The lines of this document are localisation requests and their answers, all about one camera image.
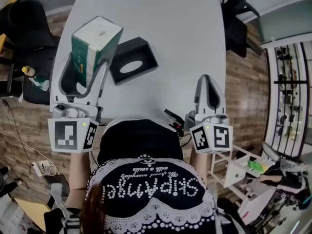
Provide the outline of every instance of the black chair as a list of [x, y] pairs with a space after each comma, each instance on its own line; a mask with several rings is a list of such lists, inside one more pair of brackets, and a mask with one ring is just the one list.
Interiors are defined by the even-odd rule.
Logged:
[[[20, 69], [23, 65], [33, 67], [36, 76], [50, 79], [59, 38], [51, 35], [44, 9], [38, 0], [18, 0], [2, 8], [0, 34], [6, 34], [15, 45], [6, 93], [14, 90], [12, 79], [22, 75]], [[28, 76], [24, 76], [23, 97], [30, 103], [50, 103], [50, 92], [39, 89]]]
[[226, 3], [222, 2], [221, 8], [226, 50], [232, 50], [243, 58], [246, 57], [247, 48], [251, 48], [259, 56], [262, 55], [262, 48], [247, 36], [247, 26], [236, 17], [249, 11], [260, 17], [259, 13], [246, 0], [228, 0]]

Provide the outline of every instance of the long brown hair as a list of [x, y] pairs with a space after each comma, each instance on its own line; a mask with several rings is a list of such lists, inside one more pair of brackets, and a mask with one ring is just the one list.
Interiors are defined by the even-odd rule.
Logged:
[[93, 186], [83, 203], [80, 214], [80, 232], [103, 233], [107, 202], [102, 198], [102, 183]]

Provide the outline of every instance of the cardboard box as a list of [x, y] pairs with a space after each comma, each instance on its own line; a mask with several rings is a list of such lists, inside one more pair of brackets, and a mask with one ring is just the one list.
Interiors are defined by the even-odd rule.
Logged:
[[95, 17], [72, 34], [73, 67], [79, 83], [88, 87], [104, 62], [111, 65], [123, 28], [103, 17]]

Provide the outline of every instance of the gray wall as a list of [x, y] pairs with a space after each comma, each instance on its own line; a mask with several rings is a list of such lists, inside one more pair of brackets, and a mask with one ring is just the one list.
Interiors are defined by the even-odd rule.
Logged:
[[312, 32], [312, 0], [304, 0], [269, 12], [256, 19], [261, 41], [268, 42]]

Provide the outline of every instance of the oval opening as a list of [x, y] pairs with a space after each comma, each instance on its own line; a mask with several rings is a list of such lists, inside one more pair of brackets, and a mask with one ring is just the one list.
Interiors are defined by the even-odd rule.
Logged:
[[141, 65], [142, 65], [142, 62], [140, 60], [136, 60], [136, 61], [133, 61], [133, 62], [130, 62], [130, 63], [124, 65], [121, 68], [120, 72], [125, 74], [128, 72], [134, 71], [135, 69], [138, 69]]

